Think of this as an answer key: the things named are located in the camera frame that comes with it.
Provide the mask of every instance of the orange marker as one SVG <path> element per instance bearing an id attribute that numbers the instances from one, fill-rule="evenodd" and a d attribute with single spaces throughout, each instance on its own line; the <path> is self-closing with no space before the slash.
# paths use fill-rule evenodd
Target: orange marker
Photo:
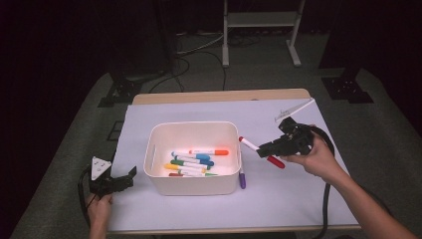
<path id="1" fill-rule="evenodd" d="M 216 149 L 216 150 L 199 150 L 199 149 L 195 149 L 195 150 L 189 150 L 189 153 L 200 153 L 200 154 L 208 154 L 208 155 L 228 155 L 229 151 L 228 150 L 223 150 L 223 149 Z"/>

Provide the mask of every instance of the person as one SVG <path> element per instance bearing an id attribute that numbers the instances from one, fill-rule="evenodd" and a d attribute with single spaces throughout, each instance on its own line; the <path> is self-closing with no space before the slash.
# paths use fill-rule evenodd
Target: person
<path id="1" fill-rule="evenodd" d="M 351 213 L 369 238 L 417 239 L 372 199 L 338 164 L 323 139 L 315 134 L 314 147 L 308 155 L 282 156 L 281 159 L 302 165 L 306 172 L 331 184 L 344 198 Z M 88 208 L 91 239 L 106 238 L 111 196 L 95 199 Z"/>
<path id="2" fill-rule="evenodd" d="M 100 199 L 91 193 L 87 198 L 87 205 L 91 222 L 90 239 L 106 238 L 108 221 L 111 216 L 112 194 L 105 195 Z"/>

